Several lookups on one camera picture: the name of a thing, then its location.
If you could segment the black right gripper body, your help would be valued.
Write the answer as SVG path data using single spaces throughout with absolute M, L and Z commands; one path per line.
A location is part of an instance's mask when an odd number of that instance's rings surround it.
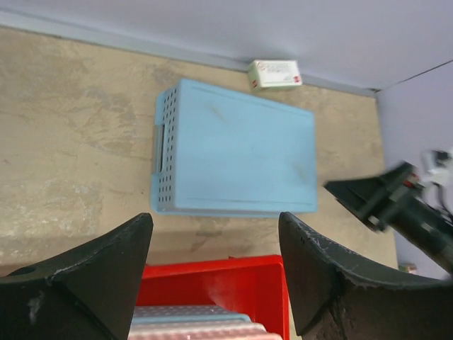
M 423 199 L 428 189 L 413 166 L 402 163 L 372 177 L 367 207 L 367 226 L 375 232 L 394 228 L 411 244 L 452 273 L 452 214 L 434 208 Z

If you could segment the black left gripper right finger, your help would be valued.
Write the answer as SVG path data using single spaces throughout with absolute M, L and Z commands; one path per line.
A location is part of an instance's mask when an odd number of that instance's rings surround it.
M 278 222 L 296 333 L 303 339 L 451 339 L 452 282 L 404 273 L 319 234 Z

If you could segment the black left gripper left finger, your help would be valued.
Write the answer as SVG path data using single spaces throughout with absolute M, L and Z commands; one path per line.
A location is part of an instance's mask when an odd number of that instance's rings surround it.
M 153 231 L 149 213 L 1 277 L 2 339 L 126 339 Z

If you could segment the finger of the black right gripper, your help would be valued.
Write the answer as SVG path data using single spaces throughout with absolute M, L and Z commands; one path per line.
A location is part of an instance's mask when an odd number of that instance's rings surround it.
M 336 199 L 344 208 L 348 210 L 356 219 L 358 219 L 365 227 L 370 230 L 375 230 L 375 226 L 369 221 L 372 212 L 375 209 L 375 204 L 369 200 L 363 199 Z
M 385 173 L 363 177 L 330 180 L 323 187 L 341 202 L 379 201 L 385 194 Z

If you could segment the light blue perforated basket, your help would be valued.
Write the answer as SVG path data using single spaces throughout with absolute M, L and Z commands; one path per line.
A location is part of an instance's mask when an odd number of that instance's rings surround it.
M 313 113 L 181 79 L 156 99 L 150 205 L 162 215 L 317 210 Z

